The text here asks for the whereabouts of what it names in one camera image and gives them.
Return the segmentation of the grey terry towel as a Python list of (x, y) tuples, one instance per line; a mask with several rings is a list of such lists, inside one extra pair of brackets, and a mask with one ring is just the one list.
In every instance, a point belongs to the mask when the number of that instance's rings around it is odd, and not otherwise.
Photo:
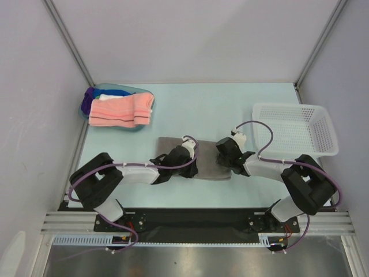
[[(159, 137), (156, 143), (156, 155), (168, 154), (173, 148), (182, 145), (183, 140), (175, 137)], [(231, 179), (230, 169), (217, 163), (218, 150), (213, 141), (198, 140), (199, 152), (197, 155), (198, 174), (195, 179), (207, 181), (226, 181)]]

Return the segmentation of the pink striped towel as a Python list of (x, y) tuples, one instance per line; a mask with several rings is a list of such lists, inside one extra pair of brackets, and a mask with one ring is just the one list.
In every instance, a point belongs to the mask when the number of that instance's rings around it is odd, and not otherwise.
[(122, 128), (149, 125), (154, 100), (151, 93), (108, 100), (96, 99), (92, 102), (88, 123), (90, 126)]

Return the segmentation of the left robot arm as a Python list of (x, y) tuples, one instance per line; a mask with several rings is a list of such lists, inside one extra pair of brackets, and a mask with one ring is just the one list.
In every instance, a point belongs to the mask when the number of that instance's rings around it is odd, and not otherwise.
[(196, 143), (187, 140), (148, 163), (116, 163), (108, 153), (100, 153), (71, 175), (68, 198), (97, 212), (109, 227), (120, 231), (127, 217), (122, 204), (111, 197), (116, 187), (121, 183), (158, 185), (173, 176), (193, 178), (198, 174), (197, 150)]

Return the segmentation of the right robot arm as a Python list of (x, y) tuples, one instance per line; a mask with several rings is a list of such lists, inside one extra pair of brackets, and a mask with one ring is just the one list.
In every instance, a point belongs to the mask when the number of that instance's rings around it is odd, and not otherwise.
[(285, 185), (289, 196), (268, 208), (265, 224), (270, 231), (280, 231), (295, 216), (316, 215), (337, 191), (336, 185), (308, 155), (301, 155), (291, 164), (268, 162), (255, 152), (242, 152), (239, 143), (231, 137), (218, 141), (216, 149), (219, 152), (217, 163), (233, 173), (264, 177)]

